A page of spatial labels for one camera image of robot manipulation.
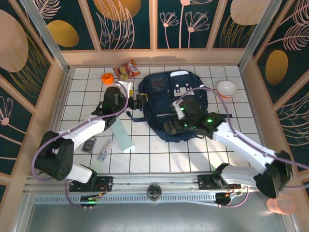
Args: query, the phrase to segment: snack bag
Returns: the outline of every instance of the snack bag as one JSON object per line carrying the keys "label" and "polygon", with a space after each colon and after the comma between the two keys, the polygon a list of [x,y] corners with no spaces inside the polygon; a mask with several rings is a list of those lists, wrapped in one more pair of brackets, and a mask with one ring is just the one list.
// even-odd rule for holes
{"label": "snack bag", "polygon": [[121,81],[128,80],[140,74],[133,59],[126,64],[113,68],[113,70]]}

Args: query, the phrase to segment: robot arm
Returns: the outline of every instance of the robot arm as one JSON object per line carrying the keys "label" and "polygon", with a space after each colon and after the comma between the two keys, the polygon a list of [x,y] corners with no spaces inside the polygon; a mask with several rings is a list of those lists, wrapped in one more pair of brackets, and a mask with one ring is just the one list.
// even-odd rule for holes
{"label": "robot arm", "polygon": [[279,191],[292,178],[292,167],[266,156],[271,154],[289,160],[288,153],[277,153],[261,146],[241,132],[231,129],[225,119],[216,113],[205,114],[200,109],[195,97],[188,95],[183,101],[173,104],[177,117],[165,123],[167,133],[195,131],[197,135],[207,136],[234,150],[247,160],[254,168],[242,168],[221,164],[213,174],[219,185],[244,184],[257,187],[264,195],[276,198]]}
{"label": "robot arm", "polygon": [[[122,82],[129,92],[130,83]],[[128,99],[128,106],[131,109],[141,109],[147,102],[147,95],[138,94],[137,99]],[[74,128],[74,132],[67,130],[67,135],[55,140],[46,146],[37,156],[34,167],[50,175],[56,180],[76,180],[80,183],[93,187],[96,183],[97,173],[82,165],[73,164],[74,150],[92,136],[107,130],[116,120],[116,116],[107,117],[104,120],[90,120],[98,116],[104,116],[119,112],[124,108],[126,97],[117,87],[109,87],[104,93],[104,101],[100,102],[95,111],[91,113],[88,119],[89,123],[80,123]],[[48,131],[43,136],[40,147],[47,141],[64,133],[60,131],[55,133]]]}

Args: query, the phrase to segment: white tile floor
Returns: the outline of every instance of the white tile floor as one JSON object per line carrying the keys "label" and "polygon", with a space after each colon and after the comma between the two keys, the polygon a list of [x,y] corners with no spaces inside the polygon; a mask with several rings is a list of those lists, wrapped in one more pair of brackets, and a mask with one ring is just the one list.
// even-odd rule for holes
{"label": "white tile floor", "polygon": [[[140,75],[134,81],[134,94],[138,84],[152,73],[184,69],[201,77],[205,86],[216,89],[222,80],[233,82],[238,91],[233,98],[225,99],[232,124],[249,138],[260,143],[253,115],[244,89],[242,78],[236,66],[166,66],[139,67]],[[66,102],[60,130],[67,130],[86,119],[103,100],[108,86],[102,84],[101,76],[113,72],[112,67],[75,69],[70,92]],[[225,113],[223,104],[214,94],[208,93],[208,111]],[[134,117],[142,117],[136,110]],[[92,154],[81,151],[82,145],[74,151],[74,162],[90,166],[100,174],[107,173],[169,173],[213,171],[222,162],[237,166],[249,166],[248,162],[228,147],[210,139],[191,139],[188,142],[166,143],[162,141],[145,122],[135,123],[125,113],[119,116],[135,147],[124,154],[116,141],[111,154],[101,163],[96,160],[106,139],[115,139],[110,129],[97,134]]]}

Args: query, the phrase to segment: small bottle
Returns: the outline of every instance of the small bottle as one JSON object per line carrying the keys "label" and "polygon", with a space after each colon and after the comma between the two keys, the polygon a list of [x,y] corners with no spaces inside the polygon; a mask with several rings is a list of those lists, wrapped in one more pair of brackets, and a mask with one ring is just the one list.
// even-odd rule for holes
{"label": "small bottle", "polygon": [[99,153],[97,160],[100,162],[104,162],[107,158],[107,155],[112,149],[112,146],[114,146],[115,141],[111,139],[107,139],[105,142],[104,147],[102,148],[101,152]]}

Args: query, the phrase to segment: navy blue backpack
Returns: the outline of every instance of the navy blue backpack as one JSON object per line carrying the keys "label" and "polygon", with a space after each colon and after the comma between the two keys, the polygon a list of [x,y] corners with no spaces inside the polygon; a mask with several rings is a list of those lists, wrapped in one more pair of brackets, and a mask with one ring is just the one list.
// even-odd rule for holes
{"label": "navy blue backpack", "polygon": [[[161,139],[178,143],[196,137],[192,131],[169,135],[165,132],[163,125],[177,117],[172,103],[188,90],[202,84],[199,76],[184,70],[154,73],[145,77],[139,84],[139,93],[148,95],[148,102],[143,107],[145,120]],[[207,91],[194,91],[194,96],[200,107],[207,113]]]}

